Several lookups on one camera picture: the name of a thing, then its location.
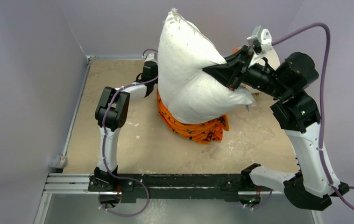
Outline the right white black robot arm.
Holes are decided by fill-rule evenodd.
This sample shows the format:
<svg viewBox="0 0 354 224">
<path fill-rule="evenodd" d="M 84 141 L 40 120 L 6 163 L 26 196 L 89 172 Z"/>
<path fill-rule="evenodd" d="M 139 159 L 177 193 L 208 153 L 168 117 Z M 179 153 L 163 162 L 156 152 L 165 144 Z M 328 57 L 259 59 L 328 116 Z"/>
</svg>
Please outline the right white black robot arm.
<svg viewBox="0 0 354 224">
<path fill-rule="evenodd" d="M 347 193 L 349 186 L 333 173 L 320 144 L 320 111 L 305 92 L 319 77 L 315 63 L 307 54 L 294 52 L 273 69 L 268 63 L 249 65 L 253 57 L 254 51 L 243 46 L 224 64 L 204 67 L 203 71 L 231 90 L 245 84 L 274 99 L 271 110 L 291 141 L 298 171 L 284 173 L 255 163 L 242 171 L 240 185 L 248 190 L 263 186 L 279 191 L 297 208 L 323 211 L 333 196 Z"/>
</svg>

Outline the small white jar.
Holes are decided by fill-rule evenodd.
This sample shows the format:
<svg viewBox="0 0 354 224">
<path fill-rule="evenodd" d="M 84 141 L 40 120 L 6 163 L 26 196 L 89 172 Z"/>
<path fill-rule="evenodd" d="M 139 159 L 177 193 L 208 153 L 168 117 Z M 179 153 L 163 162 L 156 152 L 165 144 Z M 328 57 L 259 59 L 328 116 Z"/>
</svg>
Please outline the small white jar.
<svg viewBox="0 0 354 224">
<path fill-rule="evenodd" d="M 50 168 L 64 169 L 68 164 L 68 157 L 65 155 L 55 155 L 49 161 Z"/>
</svg>

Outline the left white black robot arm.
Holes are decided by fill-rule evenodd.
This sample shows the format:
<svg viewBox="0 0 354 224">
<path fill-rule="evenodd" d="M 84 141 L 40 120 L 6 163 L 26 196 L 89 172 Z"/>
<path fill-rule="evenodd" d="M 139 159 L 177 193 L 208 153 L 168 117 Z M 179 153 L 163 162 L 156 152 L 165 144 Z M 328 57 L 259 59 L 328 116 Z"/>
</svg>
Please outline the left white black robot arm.
<svg viewBox="0 0 354 224">
<path fill-rule="evenodd" d="M 99 161 L 94 177 L 107 191 L 117 188 L 117 148 L 121 128 L 125 125 L 131 99 L 145 98 L 158 79 L 157 61 L 145 61 L 142 72 L 131 84 L 119 88 L 105 87 L 95 111 L 100 130 Z"/>
</svg>

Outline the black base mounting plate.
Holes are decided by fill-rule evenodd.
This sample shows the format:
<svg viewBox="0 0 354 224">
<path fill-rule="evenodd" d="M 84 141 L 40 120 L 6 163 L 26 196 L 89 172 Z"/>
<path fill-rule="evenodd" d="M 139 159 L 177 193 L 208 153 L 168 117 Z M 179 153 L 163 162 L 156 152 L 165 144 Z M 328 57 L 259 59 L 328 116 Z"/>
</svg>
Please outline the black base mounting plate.
<svg viewBox="0 0 354 224">
<path fill-rule="evenodd" d="M 91 174 L 88 191 L 120 196 L 122 203 L 147 198 L 248 202 L 269 188 L 249 183 L 242 174 Z"/>
</svg>

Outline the white pillow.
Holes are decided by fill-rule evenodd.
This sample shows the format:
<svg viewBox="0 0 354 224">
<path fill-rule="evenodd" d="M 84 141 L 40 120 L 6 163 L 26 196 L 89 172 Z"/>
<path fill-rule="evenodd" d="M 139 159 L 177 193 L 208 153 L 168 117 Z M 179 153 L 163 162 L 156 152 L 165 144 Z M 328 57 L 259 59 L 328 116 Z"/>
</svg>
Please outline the white pillow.
<svg viewBox="0 0 354 224">
<path fill-rule="evenodd" d="M 171 9 L 158 44 L 158 91 L 171 115 L 183 124 L 200 124 L 241 105 L 254 105 L 249 89 L 230 90 L 202 69 L 226 63 L 214 44 Z"/>
</svg>

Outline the orange patterned pillowcase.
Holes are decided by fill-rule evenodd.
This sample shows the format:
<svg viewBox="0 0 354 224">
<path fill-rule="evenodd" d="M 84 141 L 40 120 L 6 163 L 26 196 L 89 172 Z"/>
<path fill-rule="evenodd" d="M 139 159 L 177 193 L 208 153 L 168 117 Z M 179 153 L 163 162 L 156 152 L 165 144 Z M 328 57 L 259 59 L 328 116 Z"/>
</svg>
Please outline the orange patterned pillowcase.
<svg viewBox="0 0 354 224">
<path fill-rule="evenodd" d="M 223 140 L 224 131 L 228 132 L 229 119 L 226 114 L 200 124 L 184 124 L 177 121 L 168 109 L 164 106 L 159 92 L 156 93 L 158 112 L 165 125 L 173 133 L 182 138 L 200 144 L 210 144 L 210 142 L 220 142 Z"/>
</svg>

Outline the aluminium rail frame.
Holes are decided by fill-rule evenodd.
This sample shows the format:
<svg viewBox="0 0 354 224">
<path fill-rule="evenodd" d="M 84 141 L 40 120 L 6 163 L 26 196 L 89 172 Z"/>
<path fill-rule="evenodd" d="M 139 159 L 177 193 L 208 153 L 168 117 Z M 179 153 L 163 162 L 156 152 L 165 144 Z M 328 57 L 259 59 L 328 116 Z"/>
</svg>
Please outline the aluminium rail frame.
<svg viewBox="0 0 354 224">
<path fill-rule="evenodd" d="M 46 180 L 37 224 L 320 224 L 321 214 L 292 206 L 281 193 L 260 209 L 223 200 L 144 199 L 119 204 L 110 214 L 99 207 L 98 193 L 88 191 L 88 175 L 99 156 L 99 129 L 94 112 L 105 86 L 134 81 L 142 60 L 92 59 L 74 126 L 64 153 L 68 165 Z M 161 121 L 156 94 L 134 100 L 118 142 L 120 173 L 239 173 L 252 163 L 296 172 L 291 144 L 274 119 L 266 95 L 255 97 L 249 111 L 241 106 L 228 115 L 230 130 L 221 142 L 202 145 L 173 134 Z"/>
</svg>

